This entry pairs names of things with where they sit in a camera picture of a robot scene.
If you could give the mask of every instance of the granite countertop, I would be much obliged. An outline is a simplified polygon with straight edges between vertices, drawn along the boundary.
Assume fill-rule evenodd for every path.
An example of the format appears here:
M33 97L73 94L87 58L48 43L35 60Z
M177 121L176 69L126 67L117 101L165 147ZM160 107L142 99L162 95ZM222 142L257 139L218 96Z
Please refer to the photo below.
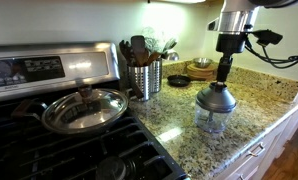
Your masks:
M161 91L149 101L129 104L191 179L210 179L221 173L291 108L290 100L264 90L226 84L237 108L227 129L217 135L202 131L194 123L196 94L209 82L192 81L187 87L176 88L163 79Z

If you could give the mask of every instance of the utensil holder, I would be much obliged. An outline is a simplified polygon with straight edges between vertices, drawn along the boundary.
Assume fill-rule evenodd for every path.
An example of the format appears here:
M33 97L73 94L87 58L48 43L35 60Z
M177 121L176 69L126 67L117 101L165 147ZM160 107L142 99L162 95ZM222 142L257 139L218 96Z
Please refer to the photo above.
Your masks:
M150 92L156 93L161 89L162 58L158 58L150 65Z
M143 93L143 98L138 101L148 101L150 98L150 72L149 66L143 67L128 67L129 83L135 83Z

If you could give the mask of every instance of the wooden floor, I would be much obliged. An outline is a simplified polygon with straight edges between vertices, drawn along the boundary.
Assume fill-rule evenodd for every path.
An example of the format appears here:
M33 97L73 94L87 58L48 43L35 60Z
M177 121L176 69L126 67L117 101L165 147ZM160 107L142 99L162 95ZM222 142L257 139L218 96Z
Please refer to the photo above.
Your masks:
M286 144L282 155L273 161L263 180L298 180L298 130Z

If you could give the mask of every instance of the robotic arm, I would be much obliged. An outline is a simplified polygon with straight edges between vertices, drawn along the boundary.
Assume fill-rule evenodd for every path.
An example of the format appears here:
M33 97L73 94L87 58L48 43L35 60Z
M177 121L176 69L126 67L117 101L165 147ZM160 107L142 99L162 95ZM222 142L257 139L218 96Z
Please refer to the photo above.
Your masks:
M217 87L221 90L232 64L232 55L246 49L260 59L274 64L282 64L283 60L270 59L264 49L266 57L256 53L248 40L248 34L259 38L258 44L263 48L269 43L277 44L282 36L269 30L252 32L259 6L265 8L283 8L297 4L298 0L225 0L220 18L208 25L208 30L219 31L216 50L223 53L219 61ZM298 56L289 57L288 62L298 63Z

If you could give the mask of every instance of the stove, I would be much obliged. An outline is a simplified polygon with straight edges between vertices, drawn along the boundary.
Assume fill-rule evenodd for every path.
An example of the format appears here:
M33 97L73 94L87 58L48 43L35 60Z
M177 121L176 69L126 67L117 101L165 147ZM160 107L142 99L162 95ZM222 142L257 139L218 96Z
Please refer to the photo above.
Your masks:
M24 99L50 105L84 83L119 90L112 43L0 46L0 179L186 178L132 109L100 135L59 135L10 116Z

